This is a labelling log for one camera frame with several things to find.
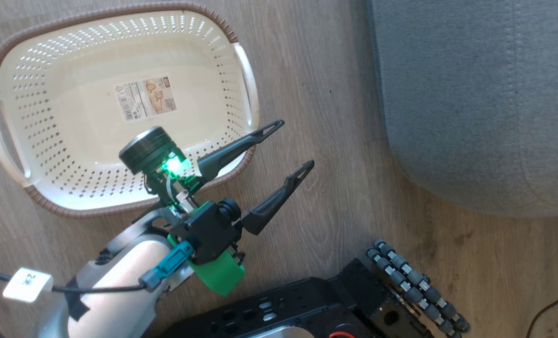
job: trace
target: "product label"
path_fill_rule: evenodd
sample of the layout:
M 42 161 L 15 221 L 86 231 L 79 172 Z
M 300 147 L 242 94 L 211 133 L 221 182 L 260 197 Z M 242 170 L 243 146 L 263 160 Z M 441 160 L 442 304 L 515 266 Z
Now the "product label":
M 152 77 L 118 85 L 115 92 L 126 122 L 176 111 L 168 77 Z

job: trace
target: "brown cable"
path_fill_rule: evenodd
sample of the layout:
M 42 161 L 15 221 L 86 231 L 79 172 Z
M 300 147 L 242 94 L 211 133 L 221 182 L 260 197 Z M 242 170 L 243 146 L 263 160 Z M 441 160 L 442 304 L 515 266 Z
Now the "brown cable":
M 535 317 L 534 320 L 531 321 L 531 324 L 529 325 L 529 329 L 527 330 L 527 336 L 525 336 L 525 338 L 529 338 L 531 336 L 531 331 L 533 331 L 535 323 L 538 321 L 538 319 L 540 319 L 540 316 L 543 315 L 543 313 L 545 313 L 546 311 L 550 310 L 551 308 L 553 308 L 554 306 L 558 305 L 558 299 L 553 302 L 552 304 L 546 306 L 545 308 L 541 309 L 540 312 L 538 312 Z

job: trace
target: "black tape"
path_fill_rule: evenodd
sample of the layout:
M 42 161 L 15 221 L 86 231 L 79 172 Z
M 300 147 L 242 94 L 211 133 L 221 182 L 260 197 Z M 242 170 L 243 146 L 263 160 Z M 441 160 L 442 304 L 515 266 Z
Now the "black tape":
M 70 282 L 66 284 L 67 287 L 79 287 L 76 282 L 76 277 L 73 277 Z M 83 315 L 90 309 L 81 302 L 80 293 L 65 293 L 66 303 L 68 303 L 68 314 L 75 321 L 79 321 Z

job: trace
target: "barcode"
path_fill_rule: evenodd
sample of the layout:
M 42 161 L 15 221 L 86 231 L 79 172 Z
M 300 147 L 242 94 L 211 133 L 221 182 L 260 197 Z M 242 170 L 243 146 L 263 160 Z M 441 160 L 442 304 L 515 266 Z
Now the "barcode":
M 120 102 L 120 107 L 122 108 L 122 113 L 124 114 L 124 119 L 127 121 L 133 120 L 133 113 L 130 110 L 130 105 L 126 97 L 122 96 L 118 98 Z
M 166 105 L 166 107 L 168 109 L 172 110 L 176 110 L 176 103 L 174 103 L 174 98 L 170 98 L 170 99 L 165 99 L 164 100 L 164 104 Z

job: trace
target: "white cable label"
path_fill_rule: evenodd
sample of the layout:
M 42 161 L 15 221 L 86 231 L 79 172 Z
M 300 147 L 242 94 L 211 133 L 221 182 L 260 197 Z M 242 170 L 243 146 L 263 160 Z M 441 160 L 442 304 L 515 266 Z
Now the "white cable label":
M 21 268 L 12 276 L 4 290 L 4 297 L 23 302 L 34 302 L 42 290 L 51 291 L 54 278 L 50 274 Z

